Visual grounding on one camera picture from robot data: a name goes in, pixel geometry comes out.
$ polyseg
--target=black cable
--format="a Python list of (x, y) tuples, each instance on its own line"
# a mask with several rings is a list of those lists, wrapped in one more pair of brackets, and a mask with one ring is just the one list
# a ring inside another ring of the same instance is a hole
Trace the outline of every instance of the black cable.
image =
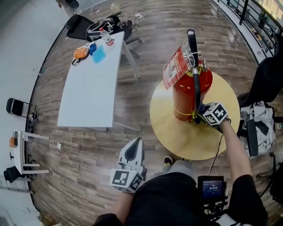
[(210, 167), (210, 169), (209, 169), (208, 176), (209, 176), (210, 173), (211, 173), (211, 170), (212, 170), (212, 167), (213, 167), (213, 165), (214, 165), (215, 159), (216, 159), (216, 157), (217, 157), (217, 155), (218, 155), (218, 153), (219, 153), (220, 144), (221, 144), (221, 140), (222, 140), (222, 137), (223, 137), (223, 136), (224, 136), (224, 134), (222, 134), (222, 136), (221, 136), (221, 138), (220, 138), (219, 145), (218, 145), (218, 150), (217, 150), (217, 153), (216, 153), (216, 155), (215, 155), (215, 157), (214, 157), (214, 159), (213, 159), (213, 161), (212, 161), (211, 167)]

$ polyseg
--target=fire extinguisher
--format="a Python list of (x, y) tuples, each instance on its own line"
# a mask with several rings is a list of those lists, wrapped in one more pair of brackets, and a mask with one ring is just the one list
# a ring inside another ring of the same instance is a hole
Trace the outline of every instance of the fire extinguisher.
[(212, 72), (198, 56), (195, 32), (187, 30), (188, 43), (195, 63), (189, 60), (187, 71), (173, 86), (174, 115), (181, 121), (192, 122), (198, 116), (200, 104), (212, 84)]

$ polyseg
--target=glass railing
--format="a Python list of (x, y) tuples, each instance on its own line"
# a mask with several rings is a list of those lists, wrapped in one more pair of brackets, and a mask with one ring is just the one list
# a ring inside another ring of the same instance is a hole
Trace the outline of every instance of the glass railing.
[(255, 38), (265, 57), (274, 55), (274, 33), (283, 32), (283, 0), (217, 0), (240, 19)]

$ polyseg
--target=fire extinguisher label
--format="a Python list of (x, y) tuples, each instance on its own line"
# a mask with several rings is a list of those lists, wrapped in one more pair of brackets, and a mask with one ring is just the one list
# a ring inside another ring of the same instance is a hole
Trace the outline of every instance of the fire extinguisher label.
[(163, 68), (163, 82), (166, 89), (173, 86), (186, 73), (188, 66), (183, 58), (181, 47), (173, 54)]

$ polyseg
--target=person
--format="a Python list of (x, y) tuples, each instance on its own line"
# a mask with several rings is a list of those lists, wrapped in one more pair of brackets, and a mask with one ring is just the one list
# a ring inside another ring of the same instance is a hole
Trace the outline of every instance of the person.
[[(268, 225), (268, 215), (256, 192), (251, 166), (243, 144), (228, 120), (221, 124), (233, 181), (228, 216), (237, 223)], [(135, 194), (122, 192), (111, 213), (100, 215), (94, 226), (208, 226), (200, 207), (190, 163), (164, 158), (164, 171), (144, 183)]]

